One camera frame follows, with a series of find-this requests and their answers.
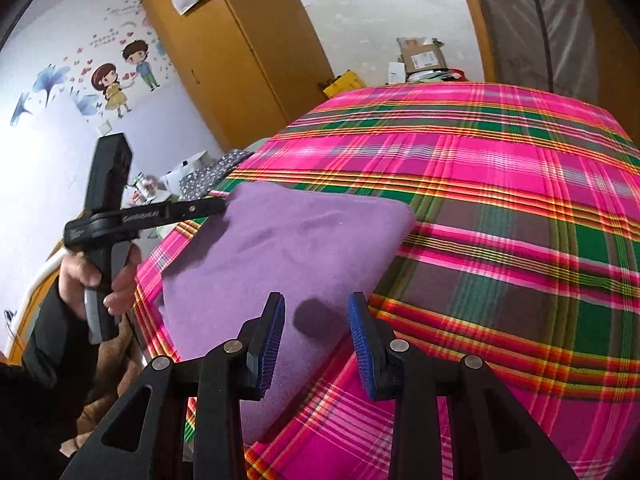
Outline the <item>person's left hand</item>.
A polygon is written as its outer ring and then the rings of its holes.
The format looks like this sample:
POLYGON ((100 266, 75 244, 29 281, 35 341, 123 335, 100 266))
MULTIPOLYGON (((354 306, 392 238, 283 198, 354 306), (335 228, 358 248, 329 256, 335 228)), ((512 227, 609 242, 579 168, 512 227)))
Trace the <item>person's left hand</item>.
MULTIPOLYGON (((111 315, 122 315, 134 305, 137 288, 137 267, 141 263, 141 252, 137 245, 129 249, 128 259, 112 281, 112 292, 104 299, 104 306, 111 315)), ((82 252, 66 255, 60 266, 58 293, 73 314, 85 321, 85 289, 101 284, 99 270, 82 252)))

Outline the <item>person's left forearm black sleeve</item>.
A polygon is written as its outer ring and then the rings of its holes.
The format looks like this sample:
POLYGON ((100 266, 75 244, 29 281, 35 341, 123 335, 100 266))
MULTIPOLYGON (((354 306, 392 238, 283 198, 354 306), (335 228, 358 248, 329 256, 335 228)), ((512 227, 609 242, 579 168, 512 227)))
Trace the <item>person's left forearm black sleeve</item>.
POLYGON ((98 347, 88 324, 49 289, 18 365, 1 365, 1 477, 57 479, 92 389, 98 347))

